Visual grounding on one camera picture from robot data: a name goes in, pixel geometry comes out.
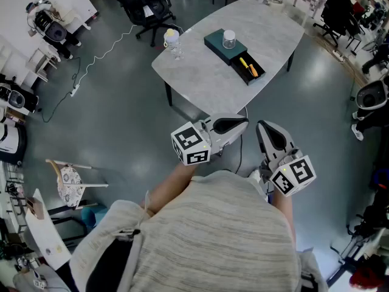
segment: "black tray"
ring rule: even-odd
[[[248,66],[250,66],[250,64],[253,64],[253,67],[258,73],[257,77],[254,77],[250,73],[250,68],[246,69],[243,66],[242,62],[239,60],[240,57],[243,58],[243,60],[246,62]],[[231,67],[238,73],[238,75],[243,79],[243,81],[247,85],[253,83],[255,80],[260,78],[265,73],[262,67],[251,57],[250,54],[247,53],[247,51],[242,52],[239,55],[235,56],[233,59],[231,59]]]

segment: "cable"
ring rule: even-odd
[[[242,137],[242,134],[241,134],[241,158],[239,160],[239,165],[238,165],[237,170],[235,171],[235,174],[237,174],[239,169],[241,168],[241,164],[242,164],[242,149],[243,149],[243,137]]]
[[[72,58],[70,61],[74,61],[74,60],[78,60],[78,70],[77,70],[77,72],[74,73],[73,76],[72,76],[73,88],[75,88],[74,84],[75,84],[75,82],[76,82],[76,79],[77,79],[78,74],[80,73],[80,68],[81,68],[81,57]],[[71,95],[72,93],[71,93],[71,92],[67,92],[67,93],[66,93],[66,95],[57,103],[57,105],[55,106],[53,112],[51,113],[51,116],[50,116],[47,120],[44,119],[43,113],[41,113],[41,117],[42,117],[42,120],[43,120],[44,123],[48,123],[48,122],[51,120],[51,118],[53,118],[54,112],[57,110],[58,106],[63,102],[63,100],[67,97],[68,94]]]
[[[101,60],[101,59],[103,59],[103,58],[105,57],[106,54],[110,53],[110,51],[112,51],[112,50],[114,49],[115,44],[118,43],[119,41],[121,41],[121,40],[123,39],[124,35],[129,35],[129,34],[133,31],[134,26],[137,26],[137,25],[132,25],[132,26],[131,26],[131,29],[129,30],[129,32],[123,32],[123,33],[122,33],[122,37],[121,37],[119,40],[116,40],[116,41],[114,42],[114,44],[112,45],[111,50],[105,52],[104,55],[103,55],[102,57],[97,57],[97,56],[94,56],[94,57],[93,57],[93,63],[86,66],[86,72],[85,72],[85,74],[80,78],[80,80],[78,81],[77,85],[74,87],[75,90],[77,90],[77,89],[79,88],[80,83],[81,83],[81,80],[88,74],[88,68],[89,68],[90,66],[92,66],[92,65],[96,62],[96,59]]]
[[[335,57],[335,58],[337,59],[337,57],[333,54],[333,52],[332,52],[330,49],[328,49],[327,44],[330,44],[330,43],[328,43],[327,40],[325,40],[324,38],[320,38],[319,36],[309,36],[309,37],[311,37],[312,39],[315,39],[315,40],[323,41],[323,42],[324,42],[324,45],[325,45],[325,47],[326,47],[327,52],[330,53],[333,57]],[[355,84],[355,82],[356,82],[356,81],[355,81],[355,80],[356,80],[356,72],[355,72],[355,69],[354,69],[354,67],[352,66],[351,62],[348,60],[348,58],[349,58],[351,55],[352,55],[352,54],[349,54],[349,55],[345,58],[345,60],[344,60],[343,62],[341,62],[341,61],[339,61],[339,60],[337,59],[337,60],[339,61],[340,64],[346,63],[345,66],[348,66],[348,68],[351,69],[351,70],[353,71],[353,84],[351,85],[350,94],[349,94],[350,100],[352,100],[351,93],[353,92],[354,84]]]
[[[65,94],[65,96],[58,102],[58,104],[54,108],[53,112],[51,113],[51,116],[47,120],[44,120],[43,113],[41,113],[42,120],[43,120],[44,123],[48,123],[51,120],[51,118],[53,118],[54,112],[57,110],[58,106],[63,102],[63,100],[67,97],[68,94],[72,94],[72,93],[68,92],[68,93]]]
[[[75,89],[75,86],[74,86],[74,85],[75,85],[75,81],[76,81],[77,76],[78,76],[78,74],[80,73],[80,69],[81,69],[81,57],[75,57],[75,58],[72,58],[71,60],[72,60],[72,61],[78,60],[78,70],[77,70],[77,72],[74,73],[73,76],[72,76],[73,88]]]
[[[184,32],[184,30],[180,27],[180,26],[177,26],[177,25],[175,25],[175,24],[170,24],[170,25],[174,25],[174,26],[176,26],[176,27],[178,27],[178,28],[180,28],[181,29],[181,31],[182,31],[182,33],[185,33]]]

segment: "office chair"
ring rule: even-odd
[[[350,0],[327,0],[322,13],[325,24],[319,25],[314,23],[314,27],[319,26],[324,29],[326,32],[323,36],[330,35],[335,41],[335,47],[338,47],[336,39],[339,39],[341,35],[346,35],[346,26],[349,23],[349,17],[352,12],[353,5]]]
[[[358,40],[359,42],[357,43],[357,46],[355,47],[354,51],[357,50],[357,48],[359,47],[360,43],[362,42],[362,39],[360,38],[359,34],[361,33],[361,29],[359,27],[359,23],[357,21],[357,19],[355,18],[355,16],[353,16],[352,14],[349,15],[349,18],[348,18],[348,23],[346,24],[346,30],[348,31],[349,33],[349,38],[348,38],[348,41],[351,39],[351,41],[347,44],[347,47],[346,49],[351,45],[351,43],[353,43],[353,41],[356,39]]]
[[[174,25],[164,24],[169,18],[173,20],[176,17],[169,10],[171,7],[170,0],[118,0],[121,6],[124,8],[129,20],[135,24],[144,26],[144,29],[136,34],[136,38],[140,39],[140,35],[146,31],[153,30],[153,37],[151,39],[150,46],[155,46],[155,39],[157,29],[160,27],[177,29]],[[143,10],[143,7],[148,6],[153,15],[147,16]]]

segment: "table leg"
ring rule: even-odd
[[[354,52],[357,50],[357,47],[359,47],[359,45],[360,45],[361,42],[362,42],[362,40],[360,40],[360,41],[358,42],[357,46],[356,46],[355,49],[354,49]]]
[[[350,46],[351,43],[353,43],[354,40],[355,40],[355,38],[353,37],[353,38],[351,39],[351,41],[347,44],[346,49]]]
[[[303,20],[303,22],[301,23],[301,26],[302,26],[302,27],[305,26],[306,20],[308,19],[308,12],[309,12],[309,10],[305,13],[304,20]]]
[[[317,4],[317,6],[314,9],[314,13],[312,14],[312,18],[315,18],[317,10],[318,10],[318,4]]]
[[[291,70],[291,66],[292,66],[292,62],[293,62],[293,56],[294,56],[294,51],[292,53],[292,55],[289,57],[289,59],[287,60],[287,69],[286,71],[290,71]]]
[[[61,206],[61,207],[56,207],[55,209],[47,210],[47,212],[51,216],[51,215],[62,213],[62,212],[65,212],[67,210],[72,210],[72,209],[73,209],[72,207]]]
[[[171,98],[171,86],[168,85],[166,82],[165,82],[165,89],[166,89],[166,95],[168,97],[169,106],[173,106],[173,101]]]

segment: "power strip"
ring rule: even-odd
[[[339,62],[343,63],[345,61],[345,58],[339,51],[333,50],[332,54],[339,60]]]

